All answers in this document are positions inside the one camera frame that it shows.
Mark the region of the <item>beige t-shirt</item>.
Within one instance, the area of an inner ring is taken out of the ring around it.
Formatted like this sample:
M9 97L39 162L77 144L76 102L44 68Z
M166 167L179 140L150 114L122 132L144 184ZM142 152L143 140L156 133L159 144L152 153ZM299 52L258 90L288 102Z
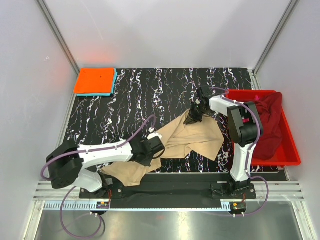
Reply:
M205 114L201 122L184 124L190 110L157 131L165 147L163 159L183 159L194 151L214 161L224 143L223 134L216 120ZM139 186L143 177L162 166L159 157L150 166L137 162L114 162L100 169L104 175L118 179L125 187Z

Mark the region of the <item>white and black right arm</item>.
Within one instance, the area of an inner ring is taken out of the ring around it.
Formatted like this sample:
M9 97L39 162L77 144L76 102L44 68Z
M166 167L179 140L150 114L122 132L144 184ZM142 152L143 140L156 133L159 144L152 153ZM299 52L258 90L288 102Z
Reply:
M219 196L241 198L250 191L250 167L256 145L263 135L256 104L252 101L239 102L226 97L229 91L222 89L221 95L212 96L219 87L199 87L196 98L191 102L191 108L184 125L202 122L203 116L209 112L217 112L227 117L228 131L234 143L233 164L228 181L218 188L211 188L212 193Z

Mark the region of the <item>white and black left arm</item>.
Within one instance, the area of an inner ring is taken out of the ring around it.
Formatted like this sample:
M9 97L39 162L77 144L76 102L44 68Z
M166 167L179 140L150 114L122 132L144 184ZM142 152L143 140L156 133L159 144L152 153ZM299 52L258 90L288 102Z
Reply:
M68 141L60 145L46 158L51 187L55 190L69 186L96 193L107 187L106 181L97 172L88 168L110 163L135 163L149 167L157 154L162 154L165 146L159 133L148 137L141 134L130 140L101 145L81 145Z

